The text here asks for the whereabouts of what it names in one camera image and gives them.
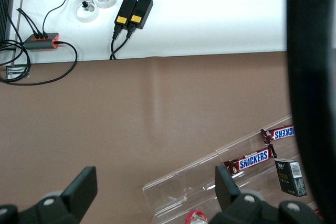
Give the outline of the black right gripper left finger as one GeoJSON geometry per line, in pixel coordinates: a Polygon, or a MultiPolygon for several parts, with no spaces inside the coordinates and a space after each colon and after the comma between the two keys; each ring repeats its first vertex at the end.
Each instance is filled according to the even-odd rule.
{"type": "Polygon", "coordinates": [[[1,205],[1,223],[81,223],[97,192],[96,167],[87,166],[65,190],[48,193],[23,211],[1,205]]]}

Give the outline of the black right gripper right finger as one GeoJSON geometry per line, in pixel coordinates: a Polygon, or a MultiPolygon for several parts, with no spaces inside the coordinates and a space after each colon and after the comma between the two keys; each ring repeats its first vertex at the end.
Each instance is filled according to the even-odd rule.
{"type": "Polygon", "coordinates": [[[254,191],[242,193],[224,166],[215,168],[215,193],[221,212],[210,223],[324,223],[302,202],[286,200],[273,207],[254,191]]]}

